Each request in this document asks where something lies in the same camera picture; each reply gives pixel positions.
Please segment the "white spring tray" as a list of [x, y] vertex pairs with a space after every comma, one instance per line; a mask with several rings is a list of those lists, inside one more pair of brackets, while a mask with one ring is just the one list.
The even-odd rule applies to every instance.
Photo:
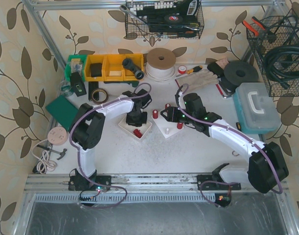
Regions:
[[129, 137], [134, 138], [137, 141], [143, 141], [152, 127], [152, 123], [150, 121], [147, 121], [141, 127], [128, 125], [126, 123], [125, 118], [122, 119], [118, 125], [123, 132], [125, 132]]

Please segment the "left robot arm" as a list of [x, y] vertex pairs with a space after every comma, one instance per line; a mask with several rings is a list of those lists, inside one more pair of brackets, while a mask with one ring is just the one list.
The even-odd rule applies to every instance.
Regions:
[[126, 91], [117, 99], [107, 104], [91, 106], [87, 103], [80, 106], [70, 126], [70, 144], [77, 149], [77, 169], [70, 178], [76, 190], [102, 184], [96, 181], [94, 148], [100, 142], [106, 120], [126, 114], [125, 123], [133, 127], [141, 127], [147, 123], [145, 109], [152, 102], [148, 91]]

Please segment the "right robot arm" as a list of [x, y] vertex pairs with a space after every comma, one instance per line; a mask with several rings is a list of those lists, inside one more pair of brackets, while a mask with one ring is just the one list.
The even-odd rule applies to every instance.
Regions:
[[221, 116], [206, 111], [196, 93], [184, 96], [185, 108], [169, 106], [161, 111], [168, 122], [191, 124], [195, 130], [216, 139], [240, 154], [245, 166], [222, 164], [213, 171], [213, 181], [225, 184], [251, 184], [267, 193], [289, 175], [281, 148], [275, 142], [264, 143], [248, 137], [230, 126]]

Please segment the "brown tape roll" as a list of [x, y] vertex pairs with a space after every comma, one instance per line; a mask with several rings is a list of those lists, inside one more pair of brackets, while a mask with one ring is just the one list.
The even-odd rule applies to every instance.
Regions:
[[97, 105], [107, 102], [109, 95], [105, 89], [97, 88], [91, 93], [91, 101]]

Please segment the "grey pipe fitting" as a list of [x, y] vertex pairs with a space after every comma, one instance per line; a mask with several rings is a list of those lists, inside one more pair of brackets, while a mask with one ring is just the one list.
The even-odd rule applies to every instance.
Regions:
[[125, 58], [122, 61], [122, 65], [125, 69], [131, 71], [137, 80], [141, 80], [144, 77], [144, 72], [133, 62], [132, 59]]

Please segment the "yellow storage bins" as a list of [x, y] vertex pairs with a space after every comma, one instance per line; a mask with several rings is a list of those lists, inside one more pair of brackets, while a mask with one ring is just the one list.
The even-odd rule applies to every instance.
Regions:
[[[134, 64], [144, 71], [143, 54], [102, 54], [88, 55], [84, 67], [84, 79], [88, 82], [137, 82], [132, 71], [123, 67], [124, 59], [130, 58]], [[101, 64], [101, 76], [93, 71], [94, 64]]]

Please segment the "small yellow black screwdriver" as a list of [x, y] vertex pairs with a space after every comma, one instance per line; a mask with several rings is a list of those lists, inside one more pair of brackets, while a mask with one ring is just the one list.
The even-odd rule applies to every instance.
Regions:
[[202, 68], [203, 68], [203, 66], [195, 66], [194, 68], [187, 70], [184, 74], [191, 74], [191, 73], [194, 73], [194, 72], [199, 72], [200, 70], [202, 70]]

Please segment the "black brush with sponge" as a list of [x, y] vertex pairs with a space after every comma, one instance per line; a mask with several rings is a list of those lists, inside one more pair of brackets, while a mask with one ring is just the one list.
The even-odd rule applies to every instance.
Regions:
[[220, 59], [218, 61], [210, 63], [207, 66], [207, 69], [217, 77], [222, 77], [224, 75], [224, 68], [228, 63], [229, 61], [227, 58]]

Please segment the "black box in bin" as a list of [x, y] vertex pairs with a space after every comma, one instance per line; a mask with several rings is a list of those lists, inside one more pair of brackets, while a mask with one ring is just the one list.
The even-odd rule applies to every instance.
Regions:
[[91, 77], [102, 76], [102, 63], [93, 63], [90, 65]]

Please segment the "black battery charger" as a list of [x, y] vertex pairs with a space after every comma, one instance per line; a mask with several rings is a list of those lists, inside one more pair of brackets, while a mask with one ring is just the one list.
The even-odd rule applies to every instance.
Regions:
[[73, 90], [73, 92], [79, 97], [86, 95], [86, 88], [84, 85], [84, 81], [81, 77], [81, 75], [78, 72], [73, 72], [70, 75], [70, 85]]

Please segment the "green foam pad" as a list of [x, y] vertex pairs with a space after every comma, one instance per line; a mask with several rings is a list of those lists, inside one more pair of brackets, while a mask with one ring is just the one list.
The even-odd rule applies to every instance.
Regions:
[[58, 96], [46, 106], [46, 110], [67, 131], [69, 131], [78, 109], [63, 95]]

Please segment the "black foam disc spool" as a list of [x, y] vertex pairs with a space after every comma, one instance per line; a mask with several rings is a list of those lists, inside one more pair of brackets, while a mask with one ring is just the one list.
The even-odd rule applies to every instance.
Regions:
[[224, 76], [221, 77], [223, 86], [231, 92], [242, 83], [258, 82], [259, 75], [251, 64], [244, 61], [231, 61], [224, 68]]

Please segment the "glass jar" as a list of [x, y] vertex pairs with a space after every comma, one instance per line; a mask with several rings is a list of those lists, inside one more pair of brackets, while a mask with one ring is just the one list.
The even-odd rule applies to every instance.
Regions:
[[61, 88], [60, 88], [60, 91], [61, 91], [61, 94], [65, 97], [69, 97], [71, 95], [73, 95], [73, 90], [72, 90], [72, 87], [70, 85], [70, 83], [67, 81], [67, 82], [63, 82], [61, 84]]

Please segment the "round sanding disc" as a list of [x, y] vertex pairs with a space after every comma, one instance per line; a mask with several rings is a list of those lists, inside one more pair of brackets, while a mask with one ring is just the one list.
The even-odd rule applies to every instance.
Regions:
[[68, 136], [68, 132], [64, 127], [56, 126], [49, 131], [47, 140], [52, 145], [63, 145], [67, 141]]

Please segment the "teal clear toolbox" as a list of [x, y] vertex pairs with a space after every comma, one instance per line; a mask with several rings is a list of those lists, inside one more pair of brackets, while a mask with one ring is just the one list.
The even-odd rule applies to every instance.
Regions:
[[263, 83], [242, 83], [232, 98], [243, 133], [266, 134], [280, 126], [276, 106]]

